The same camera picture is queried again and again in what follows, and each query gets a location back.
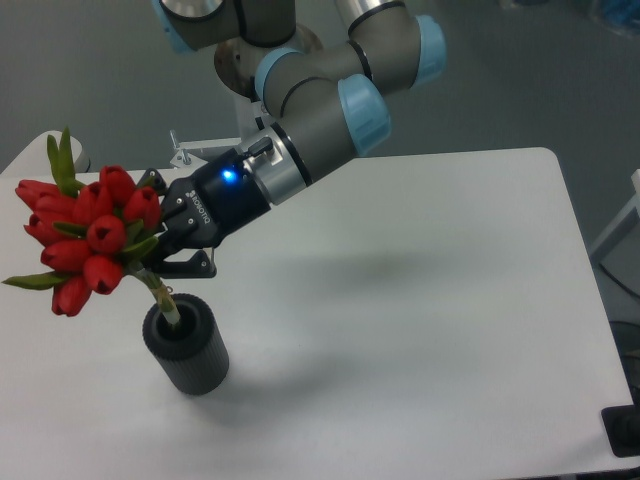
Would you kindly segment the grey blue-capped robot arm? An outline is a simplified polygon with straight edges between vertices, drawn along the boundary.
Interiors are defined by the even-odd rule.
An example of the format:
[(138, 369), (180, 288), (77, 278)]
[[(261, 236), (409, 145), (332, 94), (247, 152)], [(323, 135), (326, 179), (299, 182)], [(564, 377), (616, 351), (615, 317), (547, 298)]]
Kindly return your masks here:
[(215, 274), (222, 240), (391, 132), (385, 97), (438, 77), (444, 33), (402, 1), (340, 1), (347, 41), (317, 43), (291, 1), (157, 1), (173, 48), (216, 50), (219, 78), (242, 97), (238, 140), (179, 142), (192, 172), (165, 188), (163, 230), (144, 265), (164, 278)]

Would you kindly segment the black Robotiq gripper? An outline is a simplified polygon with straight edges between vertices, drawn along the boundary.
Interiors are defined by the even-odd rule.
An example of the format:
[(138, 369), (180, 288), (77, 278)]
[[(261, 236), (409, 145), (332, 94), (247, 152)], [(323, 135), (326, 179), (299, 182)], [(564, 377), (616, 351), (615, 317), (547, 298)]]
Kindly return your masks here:
[(197, 250), (188, 260), (162, 260), (148, 269), (161, 278), (214, 278), (217, 267), (201, 248), (216, 248), (228, 235), (270, 210), (254, 177), (243, 166), (244, 156), (224, 153), (191, 175), (167, 183), (156, 169), (144, 171), (137, 188), (152, 188), (165, 195), (161, 208), (166, 230), (159, 250), (173, 255)]

